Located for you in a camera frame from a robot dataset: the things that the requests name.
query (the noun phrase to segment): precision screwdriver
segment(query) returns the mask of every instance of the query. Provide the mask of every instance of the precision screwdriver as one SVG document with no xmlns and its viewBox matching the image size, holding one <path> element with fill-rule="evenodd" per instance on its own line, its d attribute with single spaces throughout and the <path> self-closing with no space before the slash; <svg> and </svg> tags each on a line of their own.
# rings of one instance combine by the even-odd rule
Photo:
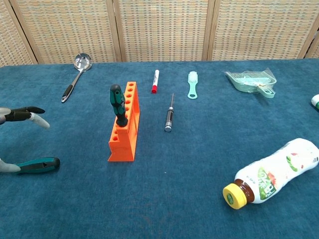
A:
<svg viewBox="0 0 319 239">
<path fill-rule="evenodd" d="M 171 96 L 170 107 L 168 108 L 168 111 L 167 111 L 166 124 L 165 124 L 165 131 L 166 132 L 171 132 L 171 127 L 172 127 L 172 123 L 173 123 L 173 114 L 174 114 L 173 99 L 174 99 L 174 93 Z"/>
</svg>

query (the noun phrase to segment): screwdriver handle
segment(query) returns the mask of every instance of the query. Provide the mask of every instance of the screwdriver handle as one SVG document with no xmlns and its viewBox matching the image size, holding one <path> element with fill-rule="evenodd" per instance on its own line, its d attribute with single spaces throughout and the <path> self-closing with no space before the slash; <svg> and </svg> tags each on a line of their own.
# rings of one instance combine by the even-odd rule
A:
<svg viewBox="0 0 319 239">
<path fill-rule="evenodd" d="M 113 111 L 118 118 L 116 124 L 119 127 L 125 127 L 128 124 L 128 119 L 125 117 L 125 97 L 118 84 L 113 84 L 111 86 L 110 102 L 113 106 Z"/>
<path fill-rule="evenodd" d="M 173 124 L 173 114 L 174 114 L 173 107 L 169 107 L 167 111 L 166 124 L 165 124 L 166 132 L 171 132 L 171 127 Z"/>
<path fill-rule="evenodd" d="M 56 157 L 45 157 L 16 165 L 21 169 L 17 173 L 43 173 L 60 167 L 60 159 Z"/>
</svg>

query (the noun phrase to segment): dustpan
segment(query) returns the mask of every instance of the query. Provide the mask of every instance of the dustpan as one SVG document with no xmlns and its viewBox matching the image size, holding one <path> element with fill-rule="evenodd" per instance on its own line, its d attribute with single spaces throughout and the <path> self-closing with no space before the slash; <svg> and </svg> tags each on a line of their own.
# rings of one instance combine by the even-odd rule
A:
<svg viewBox="0 0 319 239">
<path fill-rule="evenodd" d="M 247 93 L 261 93 L 266 98 L 273 98 L 275 96 L 276 92 L 273 90 L 273 86 L 277 80 L 268 68 L 261 72 L 225 72 L 225 74 L 234 87 L 239 91 Z"/>
</svg>

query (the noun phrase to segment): green screwdriver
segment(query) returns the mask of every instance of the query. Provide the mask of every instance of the green screwdriver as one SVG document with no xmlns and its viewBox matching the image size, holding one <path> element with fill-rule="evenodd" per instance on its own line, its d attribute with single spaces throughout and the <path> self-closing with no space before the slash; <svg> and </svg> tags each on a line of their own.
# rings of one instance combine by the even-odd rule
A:
<svg viewBox="0 0 319 239">
<path fill-rule="evenodd" d="M 119 127 L 125 127 L 128 124 L 128 119 L 125 117 L 125 97 L 121 87 L 117 84 L 111 86 L 110 102 L 115 115 L 118 117 L 116 124 Z"/>
</svg>

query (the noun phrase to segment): screwdriver holder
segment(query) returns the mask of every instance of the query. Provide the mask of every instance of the screwdriver holder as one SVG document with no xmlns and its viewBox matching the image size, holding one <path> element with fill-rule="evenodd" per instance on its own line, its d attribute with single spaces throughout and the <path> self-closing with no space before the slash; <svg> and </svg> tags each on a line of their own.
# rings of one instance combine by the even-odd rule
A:
<svg viewBox="0 0 319 239">
<path fill-rule="evenodd" d="M 109 162 L 133 162 L 135 159 L 136 141 L 140 121 L 140 104 L 136 82 L 127 82 L 125 92 L 125 117 L 128 123 L 124 127 L 116 124 L 115 117 L 109 147 Z"/>
</svg>

